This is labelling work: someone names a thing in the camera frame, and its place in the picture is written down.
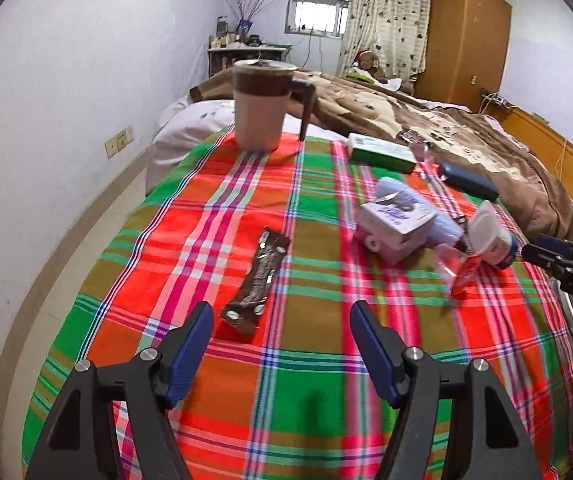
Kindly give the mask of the wall outlet plate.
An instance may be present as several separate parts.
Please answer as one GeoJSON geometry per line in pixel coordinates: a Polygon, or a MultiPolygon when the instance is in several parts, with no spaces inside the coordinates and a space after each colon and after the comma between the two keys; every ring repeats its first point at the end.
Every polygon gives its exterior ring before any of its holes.
{"type": "Polygon", "coordinates": [[[104,143],[105,153],[111,159],[134,140],[134,129],[127,127],[104,143]]]}

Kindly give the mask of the white pillow sheet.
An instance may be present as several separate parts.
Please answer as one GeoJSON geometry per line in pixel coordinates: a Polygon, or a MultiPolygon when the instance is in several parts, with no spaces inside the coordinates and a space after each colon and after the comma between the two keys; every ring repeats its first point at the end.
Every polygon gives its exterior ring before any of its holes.
{"type": "Polygon", "coordinates": [[[243,151],[234,139],[233,99],[216,99],[191,103],[184,98],[170,105],[160,118],[160,128],[155,133],[149,149],[149,162],[145,174],[145,193],[152,194],[164,181],[175,175],[178,168],[192,169],[198,159],[211,148],[215,162],[224,169],[231,169],[237,162],[248,165],[283,153],[293,155],[304,148],[308,141],[338,141],[344,139],[329,129],[309,124],[306,140],[298,140],[300,118],[287,111],[281,141],[271,153],[243,151]]]}

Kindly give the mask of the dried branch vase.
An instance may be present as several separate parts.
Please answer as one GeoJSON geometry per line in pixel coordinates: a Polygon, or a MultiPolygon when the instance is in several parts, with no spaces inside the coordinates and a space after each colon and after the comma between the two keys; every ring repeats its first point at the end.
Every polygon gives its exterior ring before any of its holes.
{"type": "Polygon", "coordinates": [[[236,24],[236,35],[246,42],[257,15],[278,1],[280,0],[224,0],[236,24]]]}

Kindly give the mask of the patterned curtain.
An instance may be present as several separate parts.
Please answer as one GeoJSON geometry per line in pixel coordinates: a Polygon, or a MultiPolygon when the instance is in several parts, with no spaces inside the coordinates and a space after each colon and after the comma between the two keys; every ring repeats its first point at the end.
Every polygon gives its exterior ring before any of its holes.
{"type": "Polygon", "coordinates": [[[431,0],[349,0],[336,73],[370,50],[387,78],[416,80],[425,70],[430,13],[431,0]]]}

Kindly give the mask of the green white medicine box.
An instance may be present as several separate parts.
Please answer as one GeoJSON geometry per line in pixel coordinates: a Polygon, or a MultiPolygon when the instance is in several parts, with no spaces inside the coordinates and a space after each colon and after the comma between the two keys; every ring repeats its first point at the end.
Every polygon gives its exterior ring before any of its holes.
{"type": "Polygon", "coordinates": [[[349,134],[347,152],[351,162],[401,172],[401,174],[412,174],[416,166],[414,154],[405,145],[359,133],[349,134]]]}

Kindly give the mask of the window with bars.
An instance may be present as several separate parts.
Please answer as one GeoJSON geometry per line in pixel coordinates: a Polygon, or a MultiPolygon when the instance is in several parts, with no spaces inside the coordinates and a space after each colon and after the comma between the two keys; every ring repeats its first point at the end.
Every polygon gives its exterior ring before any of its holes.
{"type": "Polygon", "coordinates": [[[341,38],[346,32],[349,0],[288,0],[287,34],[341,38]]]}

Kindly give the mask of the wooden wardrobe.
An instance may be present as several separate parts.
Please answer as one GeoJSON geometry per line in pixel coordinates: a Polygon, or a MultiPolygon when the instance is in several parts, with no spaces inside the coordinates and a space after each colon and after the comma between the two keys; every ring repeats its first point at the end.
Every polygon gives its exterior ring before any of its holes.
{"type": "Polygon", "coordinates": [[[425,70],[415,95],[479,110],[500,89],[512,6],[505,0],[431,0],[425,70]]]}

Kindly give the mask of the clear plastic wrapper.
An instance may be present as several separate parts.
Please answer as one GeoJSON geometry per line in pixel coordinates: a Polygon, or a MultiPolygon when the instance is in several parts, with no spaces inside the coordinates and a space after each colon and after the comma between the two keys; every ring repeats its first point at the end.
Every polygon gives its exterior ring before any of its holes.
{"type": "Polygon", "coordinates": [[[435,269],[446,283],[449,292],[454,292],[463,284],[469,256],[457,248],[439,244],[433,249],[433,259],[435,269]]]}

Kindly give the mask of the brown beige lidded mug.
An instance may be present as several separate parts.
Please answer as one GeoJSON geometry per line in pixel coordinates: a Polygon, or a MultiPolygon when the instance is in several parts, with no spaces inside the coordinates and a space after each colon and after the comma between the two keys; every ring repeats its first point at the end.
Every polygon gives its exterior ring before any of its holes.
{"type": "Polygon", "coordinates": [[[298,140],[306,140],[315,107],[315,86],[296,79],[296,70],[295,65],[262,58],[233,65],[234,139],[241,150],[266,154],[278,148],[293,94],[303,104],[298,140]]]}

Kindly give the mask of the brown plush blanket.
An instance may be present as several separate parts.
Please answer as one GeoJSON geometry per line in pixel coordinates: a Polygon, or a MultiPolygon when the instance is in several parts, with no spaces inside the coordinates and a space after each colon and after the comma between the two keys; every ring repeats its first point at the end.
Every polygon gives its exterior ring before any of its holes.
{"type": "MultiPolygon", "coordinates": [[[[233,99],[232,70],[193,87],[191,102],[233,99]]],[[[452,162],[489,179],[528,238],[543,234],[573,239],[573,200],[565,185],[528,148],[493,128],[483,116],[450,105],[428,108],[373,84],[309,70],[296,70],[295,78],[315,86],[309,124],[341,136],[354,132],[385,141],[396,141],[401,129],[414,130],[428,140],[437,162],[452,162]]],[[[299,96],[291,96],[287,110],[301,118],[299,96]]]]}

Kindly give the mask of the brown snack wrapper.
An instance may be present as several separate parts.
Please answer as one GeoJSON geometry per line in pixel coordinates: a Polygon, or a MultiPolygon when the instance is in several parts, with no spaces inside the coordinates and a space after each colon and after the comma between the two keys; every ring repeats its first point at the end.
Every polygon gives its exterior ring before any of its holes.
{"type": "Polygon", "coordinates": [[[252,336],[259,326],[272,284],[282,266],[291,240],[265,227],[258,239],[251,270],[234,296],[221,311],[224,323],[243,336],[252,336]]]}

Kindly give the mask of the dark blue glasses case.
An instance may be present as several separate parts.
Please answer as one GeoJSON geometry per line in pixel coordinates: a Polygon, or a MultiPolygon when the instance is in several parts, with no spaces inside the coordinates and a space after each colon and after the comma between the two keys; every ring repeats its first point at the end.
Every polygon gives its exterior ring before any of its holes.
{"type": "Polygon", "coordinates": [[[495,203],[499,198],[499,190],[487,178],[473,170],[452,162],[442,162],[438,166],[438,175],[446,185],[466,194],[495,203]]]}

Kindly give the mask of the white blue yogurt bottle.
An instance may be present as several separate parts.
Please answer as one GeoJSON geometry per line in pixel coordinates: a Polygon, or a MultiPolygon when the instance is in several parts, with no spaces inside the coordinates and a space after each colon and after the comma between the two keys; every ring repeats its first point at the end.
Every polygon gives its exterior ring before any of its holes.
{"type": "Polygon", "coordinates": [[[492,203],[484,200],[467,224],[467,235],[481,260],[497,269],[507,269],[515,260],[518,244],[514,235],[495,215],[492,203]]]}

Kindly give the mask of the cluttered wall shelf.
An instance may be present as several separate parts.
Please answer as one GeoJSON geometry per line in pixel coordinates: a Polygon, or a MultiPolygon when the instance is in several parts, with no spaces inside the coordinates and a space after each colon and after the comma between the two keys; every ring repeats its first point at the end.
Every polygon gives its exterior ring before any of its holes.
{"type": "Polygon", "coordinates": [[[267,42],[251,33],[253,23],[241,20],[230,25],[228,18],[218,16],[216,34],[207,42],[208,76],[231,68],[236,62],[244,60],[270,60],[285,62],[292,44],[267,42]]]}

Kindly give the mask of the teddy bear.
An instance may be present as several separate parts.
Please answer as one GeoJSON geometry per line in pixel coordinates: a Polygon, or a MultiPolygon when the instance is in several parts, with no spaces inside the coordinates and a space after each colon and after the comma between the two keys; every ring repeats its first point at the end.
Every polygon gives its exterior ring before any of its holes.
{"type": "Polygon", "coordinates": [[[370,76],[379,81],[381,84],[386,84],[388,78],[382,69],[379,57],[371,50],[359,51],[356,55],[356,62],[360,70],[365,70],[370,76]]]}

